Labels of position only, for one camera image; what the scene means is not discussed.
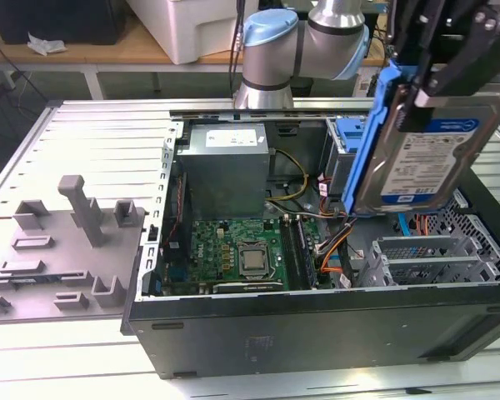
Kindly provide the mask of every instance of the table leg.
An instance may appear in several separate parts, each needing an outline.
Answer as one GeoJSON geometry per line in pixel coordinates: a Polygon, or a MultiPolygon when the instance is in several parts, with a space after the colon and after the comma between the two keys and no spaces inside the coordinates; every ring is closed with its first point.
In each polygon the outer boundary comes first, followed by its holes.
{"type": "Polygon", "coordinates": [[[152,85],[154,92],[156,93],[161,92],[161,80],[159,79],[158,72],[152,72],[152,85]]]}
{"type": "Polygon", "coordinates": [[[85,76],[85,81],[89,87],[92,100],[103,100],[105,95],[102,86],[100,86],[100,81],[98,81],[98,74],[96,70],[85,70],[83,71],[83,75],[85,76]]]}

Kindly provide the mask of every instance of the wooden table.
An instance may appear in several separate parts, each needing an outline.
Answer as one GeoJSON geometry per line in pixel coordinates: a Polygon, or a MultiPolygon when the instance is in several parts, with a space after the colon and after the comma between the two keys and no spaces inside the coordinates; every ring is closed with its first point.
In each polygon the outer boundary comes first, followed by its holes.
{"type": "MultiPolygon", "coordinates": [[[[35,53],[26,45],[7,45],[0,38],[0,48],[22,71],[77,72],[85,76],[92,99],[104,99],[98,81],[101,72],[154,73],[154,87],[159,89],[156,73],[225,73],[228,71],[229,52],[219,52],[199,58],[196,62],[175,65],[161,49],[148,30],[135,18],[127,21],[126,31],[113,46],[69,44],[66,52],[46,57],[35,53]]],[[[374,40],[368,57],[363,61],[359,76],[372,76],[383,64],[383,46],[374,40]]],[[[240,57],[238,71],[242,70],[240,57]]],[[[13,70],[0,53],[0,72],[13,70]]]]}

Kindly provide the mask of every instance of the white box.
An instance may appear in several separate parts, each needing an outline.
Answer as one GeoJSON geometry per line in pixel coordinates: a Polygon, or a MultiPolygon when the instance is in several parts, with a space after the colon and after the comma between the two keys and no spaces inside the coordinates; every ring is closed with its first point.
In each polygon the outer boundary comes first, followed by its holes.
{"type": "MultiPolygon", "coordinates": [[[[175,64],[229,50],[237,17],[235,0],[127,0],[175,64]]],[[[244,18],[258,10],[247,0],[244,18]]]]}

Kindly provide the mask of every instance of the yellow wire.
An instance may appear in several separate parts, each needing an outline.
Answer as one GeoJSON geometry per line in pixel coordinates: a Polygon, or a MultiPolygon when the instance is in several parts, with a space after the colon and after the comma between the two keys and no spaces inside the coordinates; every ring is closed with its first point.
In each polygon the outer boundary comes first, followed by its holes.
{"type": "Polygon", "coordinates": [[[289,160],[291,160],[293,163],[295,163],[298,168],[300,168],[300,171],[302,171],[302,175],[303,175],[303,185],[300,188],[300,190],[298,192],[296,192],[296,193],[289,194],[289,195],[286,195],[286,196],[267,197],[267,198],[265,198],[265,200],[274,201],[275,202],[277,200],[292,200],[294,198],[299,198],[300,196],[303,195],[303,193],[308,188],[308,178],[309,178],[309,176],[306,174],[306,171],[303,169],[302,164],[300,164],[300,162],[298,162],[291,154],[289,154],[288,152],[285,152],[285,151],[283,151],[283,150],[281,150],[279,148],[276,149],[276,153],[283,154],[285,157],[287,157],[289,160]]]}

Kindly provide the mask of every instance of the black computer case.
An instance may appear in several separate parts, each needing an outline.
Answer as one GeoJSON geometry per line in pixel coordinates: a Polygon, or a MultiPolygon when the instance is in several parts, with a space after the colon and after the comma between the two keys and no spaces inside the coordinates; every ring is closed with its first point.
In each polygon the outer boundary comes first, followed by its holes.
{"type": "Polygon", "coordinates": [[[28,42],[28,33],[65,43],[115,44],[125,24],[124,0],[0,0],[0,36],[28,42]]]}

